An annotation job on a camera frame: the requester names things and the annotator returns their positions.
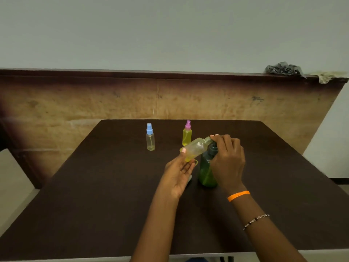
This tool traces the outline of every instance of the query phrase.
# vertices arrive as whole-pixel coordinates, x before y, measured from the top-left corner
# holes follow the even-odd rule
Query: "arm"
[[[184,162],[185,150],[165,167],[130,262],[167,262],[177,205],[195,166]]]
[[[212,173],[227,197],[247,190],[242,183],[245,166],[245,153],[239,139],[229,135],[211,135],[217,142],[218,153],[211,161]],[[255,217],[266,214],[251,195],[245,194],[231,201],[243,225]],[[261,218],[250,224],[245,232],[261,262],[306,262],[269,217]]]

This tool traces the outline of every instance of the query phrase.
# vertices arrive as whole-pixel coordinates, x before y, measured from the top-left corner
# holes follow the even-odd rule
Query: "person's right hand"
[[[239,139],[229,135],[211,135],[217,143],[218,153],[211,161],[211,169],[218,185],[227,196],[246,190],[241,177],[245,166],[244,148]]]

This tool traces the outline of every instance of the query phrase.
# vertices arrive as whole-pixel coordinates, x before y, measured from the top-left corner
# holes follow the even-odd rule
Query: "forearm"
[[[251,195],[242,195],[232,201],[243,225],[255,217],[265,214]],[[250,224],[247,233],[261,262],[306,261],[287,238],[268,218],[261,218]]]
[[[157,189],[131,262],[168,261],[177,205],[177,199]]]

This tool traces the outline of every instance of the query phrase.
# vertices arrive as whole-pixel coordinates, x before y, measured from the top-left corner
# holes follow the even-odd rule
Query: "person's left arm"
[[[168,261],[178,201],[195,166],[184,159],[185,149],[166,164],[130,262]]]

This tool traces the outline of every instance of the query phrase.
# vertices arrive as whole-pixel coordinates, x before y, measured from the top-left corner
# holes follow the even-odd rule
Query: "person's right arm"
[[[216,141],[218,153],[211,161],[211,169],[226,196],[247,190],[242,183],[245,153],[239,139],[229,135],[211,135]],[[250,194],[244,194],[231,201],[243,225],[254,218],[267,214]],[[258,219],[245,229],[261,262],[306,262],[269,217]]]

